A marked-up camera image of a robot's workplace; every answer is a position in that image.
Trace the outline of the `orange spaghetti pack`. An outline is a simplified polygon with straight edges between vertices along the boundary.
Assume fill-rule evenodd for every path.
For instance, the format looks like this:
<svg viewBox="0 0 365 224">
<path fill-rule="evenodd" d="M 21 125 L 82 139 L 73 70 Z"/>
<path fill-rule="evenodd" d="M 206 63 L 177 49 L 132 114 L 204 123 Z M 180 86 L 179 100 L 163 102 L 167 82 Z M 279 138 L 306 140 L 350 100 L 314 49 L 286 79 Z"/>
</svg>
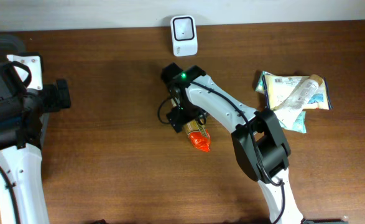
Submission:
<svg viewBox="0 0 365 224">
<path fill-rule="evenodd" d="M 210 151 L 211 137 L 204 124 L 192 120 L 183 125 L 183 130 L 195 149 L 204 152 Z"/>
</svg>

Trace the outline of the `yellow white snack bag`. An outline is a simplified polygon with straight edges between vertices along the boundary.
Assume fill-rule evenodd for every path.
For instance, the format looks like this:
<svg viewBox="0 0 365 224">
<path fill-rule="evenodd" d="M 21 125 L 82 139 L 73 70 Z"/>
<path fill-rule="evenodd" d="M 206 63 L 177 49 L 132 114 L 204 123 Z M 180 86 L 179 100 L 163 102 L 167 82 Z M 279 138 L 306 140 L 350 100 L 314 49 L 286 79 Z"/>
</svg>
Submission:
<svg viewBox="0 0 365 224">
<path fill-rule="evenodd" d="M 267 107 L 271 109 L 278 107 L 291 95 L 294 89 L 296 89 L 296 87 L 304 82 L 307 78 L 308 76 L 283 77 L 274 75 L 272 77 L 269 89 L 265 94 Z M 331 110 L 332 108 L 333 107 L 331 105 L 330 97 L 328 95 L 328 85 L 326 79 L 323 78 L 323 83 L 320 85 L 319 89 L 312 96 L 309 102 L 303 107 L 303 109 Z"/>
</svg>

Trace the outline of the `white refill pouch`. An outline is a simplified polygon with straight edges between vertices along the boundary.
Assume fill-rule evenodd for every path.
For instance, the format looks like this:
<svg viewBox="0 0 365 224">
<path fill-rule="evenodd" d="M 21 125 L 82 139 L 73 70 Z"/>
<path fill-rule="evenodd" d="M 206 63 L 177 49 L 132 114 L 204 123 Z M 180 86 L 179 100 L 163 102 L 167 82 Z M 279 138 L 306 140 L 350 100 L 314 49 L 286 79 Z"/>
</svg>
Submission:
<svg viewBox="0 0 365 224">
<path fill-rule="evenodd" d="M 322 83 L 323 79 L 320 76 L 310 75 L 294 89 L 285 101 L 275 108 L 274 113 L 283 126 L 288 129 L 293 126 L 303 107 L 309 102 Z"/>
</svg>

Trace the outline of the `mint green wipes pack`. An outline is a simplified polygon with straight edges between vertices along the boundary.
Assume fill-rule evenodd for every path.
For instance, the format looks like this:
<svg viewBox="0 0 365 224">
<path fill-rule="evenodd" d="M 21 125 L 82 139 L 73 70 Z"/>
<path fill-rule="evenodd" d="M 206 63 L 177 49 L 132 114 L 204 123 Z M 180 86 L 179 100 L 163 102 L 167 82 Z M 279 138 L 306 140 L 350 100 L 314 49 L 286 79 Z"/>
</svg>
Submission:
<svg viewBox="0 0 365 224">
<path fill-rule="evenodd" d="M 306 134 L 307 129 L 306 129 L 306 126 L 305 126 L 305 115 L 306 115 L 306 112 L 302 111 L 298 115 L 297 119 L 294 121 L 294 123 L 291 127 L 286 127 L 286 125 L 281 121 L 279 121 L 279 123 L 280 123 L 282 128 L 284 128 L 288 131 L 295 131 L 295 132 L 298 132 L 298 133 Z"/>
</svg>

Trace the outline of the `green Kleenex tissue pack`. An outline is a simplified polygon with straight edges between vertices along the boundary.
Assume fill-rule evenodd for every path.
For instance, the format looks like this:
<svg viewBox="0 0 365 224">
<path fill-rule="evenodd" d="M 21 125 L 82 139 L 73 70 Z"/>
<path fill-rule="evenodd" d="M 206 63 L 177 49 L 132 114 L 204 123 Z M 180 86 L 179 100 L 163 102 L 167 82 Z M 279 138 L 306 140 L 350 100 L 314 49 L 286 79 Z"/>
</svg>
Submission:
<svg viewBox="0 0 365 224">
<path fill-rule="evenodd" d="M 260 73 L 259 80 L 257 82 L 255 91 L 265 95 L 267 93 L 267 90 L 269 89 L 273 76 L 274 75 L 272 73 L 269 73 L 267 71 L 262 71 Z"/>
</svg>

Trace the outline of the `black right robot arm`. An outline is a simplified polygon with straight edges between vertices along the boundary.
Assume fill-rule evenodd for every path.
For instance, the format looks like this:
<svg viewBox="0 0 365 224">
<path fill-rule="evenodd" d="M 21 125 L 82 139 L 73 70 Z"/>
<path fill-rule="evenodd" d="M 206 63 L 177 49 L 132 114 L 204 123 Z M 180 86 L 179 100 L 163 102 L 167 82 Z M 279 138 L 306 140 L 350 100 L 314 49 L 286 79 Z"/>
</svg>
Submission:
<svg viewBox="0 0 365 224">
<path fill-rule="evenodd" d="M 239 102 L 196 65 L 183 70 L 171 63 L 160 77 L 176 104 L 166 123 L 179 133 L 187 123 L 205 123 L 212 116 L 230 133 L 241 170 L 259 184 L 270 222 L 304 223 L 289 181 L 291 149 L 274 112 Z"/>
</svg>

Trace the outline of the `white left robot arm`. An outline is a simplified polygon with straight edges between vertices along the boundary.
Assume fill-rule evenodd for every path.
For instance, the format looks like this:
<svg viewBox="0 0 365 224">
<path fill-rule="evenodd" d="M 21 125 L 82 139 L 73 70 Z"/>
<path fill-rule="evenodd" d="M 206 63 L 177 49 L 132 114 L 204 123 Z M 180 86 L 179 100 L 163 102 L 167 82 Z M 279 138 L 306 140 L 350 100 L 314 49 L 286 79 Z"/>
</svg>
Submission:
<svg viewBox="0 0 365 224">
<path fill-rule="evenodd" d="M 67 81 L 32 88 L 36 72 L 0 63 L 0 214 L 2 223 L 48 223 L 42 187 L 45 114 L 71 107 Z"/>
</svg>

